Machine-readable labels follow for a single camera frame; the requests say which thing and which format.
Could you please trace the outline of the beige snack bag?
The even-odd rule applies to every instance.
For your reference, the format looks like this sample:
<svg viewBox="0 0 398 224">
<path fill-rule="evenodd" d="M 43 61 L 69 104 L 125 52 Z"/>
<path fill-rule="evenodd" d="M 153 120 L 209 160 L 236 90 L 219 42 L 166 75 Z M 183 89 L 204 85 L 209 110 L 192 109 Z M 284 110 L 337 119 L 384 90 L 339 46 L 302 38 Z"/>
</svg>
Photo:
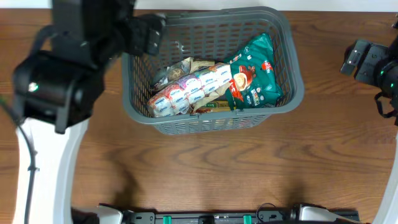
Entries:
<svg viewBox="0 0 398 224">
<path fill-rule="evenodd" d="M 203 99 L 197 101 L 196 103 L 193 104 L 193 109 L 191 114 L 195 113 L 197 109 L 201 108 L 202 106 L 205 106 L 207 103 L 217 99 L 220 96 L 223 96 L 226 92 L 226 90 L 230 87 L 231 83 L 228 82 L 221 87 L 219 87 L 217 90 L 212 91 L 208 95 L 206 95 Z"/>
<path fill-rule="evenodd" d="M 152 79 L 151 90 L 153 92 L 158 92 L 173 82 L 176 82 L 179 78 L 189 75 L 199 69 L 213 66 L 214 64 L 214 60 L 188 57 L 169 67 L 161 68 Z"/>
</svg>

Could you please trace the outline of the colourful tissue pack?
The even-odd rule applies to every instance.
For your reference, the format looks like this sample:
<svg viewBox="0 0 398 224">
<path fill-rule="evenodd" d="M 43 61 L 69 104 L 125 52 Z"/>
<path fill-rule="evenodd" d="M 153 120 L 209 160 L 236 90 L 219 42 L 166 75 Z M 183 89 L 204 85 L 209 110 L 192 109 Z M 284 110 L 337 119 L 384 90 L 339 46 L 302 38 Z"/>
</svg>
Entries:
<svg viewBox="0 0 398 224">
<path fill-rule="evenodd" d="M 147 102 L 147 109 L 155 118 L 189 114 L 194 103 L 232 79 L 231 67 L 226 63 L 199 69 L 156 93 Z"/>
</svg>

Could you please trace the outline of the green Nescafe coffee bag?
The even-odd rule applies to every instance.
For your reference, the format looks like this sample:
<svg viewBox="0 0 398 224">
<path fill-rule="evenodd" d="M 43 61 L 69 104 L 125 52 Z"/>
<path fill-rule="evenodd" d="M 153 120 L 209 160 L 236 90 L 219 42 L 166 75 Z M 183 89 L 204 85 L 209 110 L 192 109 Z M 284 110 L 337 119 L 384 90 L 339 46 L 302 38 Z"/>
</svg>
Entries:
<svg viewBox="0 0 398 224">
<path fill-rule="evenodd" d="M 225 92 L 231 110 L 272 108 L 284 97 L 274 70 L 271 38 L 263 33 L 226 58 L 232 80 Z"/>
</svg>

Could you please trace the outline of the San Remo spaghetti packet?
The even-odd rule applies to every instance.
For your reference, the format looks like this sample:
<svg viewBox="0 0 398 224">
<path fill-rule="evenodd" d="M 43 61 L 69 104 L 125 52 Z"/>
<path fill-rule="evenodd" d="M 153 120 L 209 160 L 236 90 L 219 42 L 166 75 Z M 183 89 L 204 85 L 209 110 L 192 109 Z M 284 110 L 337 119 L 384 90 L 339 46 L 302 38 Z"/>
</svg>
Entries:
<svg viewBox="0 0 398 224">
<path fill-rule="evenodd" d="M 198 108 L 195 110 L 196 113 L 217 113 L 217 112 L 224 112 L 230 111 L 230 107 L 227 101 L 220 100 L 220 101 L 211 101 L 208 102 L 206 105 Z"/>
</svg>

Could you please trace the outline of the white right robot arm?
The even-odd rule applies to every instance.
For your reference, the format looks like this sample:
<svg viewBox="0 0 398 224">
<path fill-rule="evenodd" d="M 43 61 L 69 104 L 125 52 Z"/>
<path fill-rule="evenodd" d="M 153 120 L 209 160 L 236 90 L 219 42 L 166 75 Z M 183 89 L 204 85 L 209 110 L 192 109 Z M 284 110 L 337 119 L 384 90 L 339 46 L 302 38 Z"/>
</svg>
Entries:
<svg viewBox="0 0 398 224">
<path fill-rule="evenodd" d="M 383 118 L 397 118 L 397 39 L 390 46 L 358 39 L 345 52 L 340 72 L 380 89 L 374 97 L 377 111 Z M 296 205 L 286 216 L 286 223 L 356 223 L 316 205 Z M 397 158 L 377 211 L 374 223 L 397 223 Z"/>
</svg>

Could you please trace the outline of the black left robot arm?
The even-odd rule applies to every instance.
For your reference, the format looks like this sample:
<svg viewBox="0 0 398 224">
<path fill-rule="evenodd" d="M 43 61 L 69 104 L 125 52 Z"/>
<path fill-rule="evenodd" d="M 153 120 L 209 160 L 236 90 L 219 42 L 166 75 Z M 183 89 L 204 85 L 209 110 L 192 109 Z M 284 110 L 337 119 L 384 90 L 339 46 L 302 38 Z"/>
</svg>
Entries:
<svg viewBox="0 0 398 224">
<path fill-rule="evenodd" d="M 134 16 L 133 1 L 53 0 L 52 23 L 14 70 L 19 173 L 14 223 L 99 223 L 71 206 L 78 150 L 104 76 L 123 53 L 156 55 L 163 14 Z"/>
</svg>

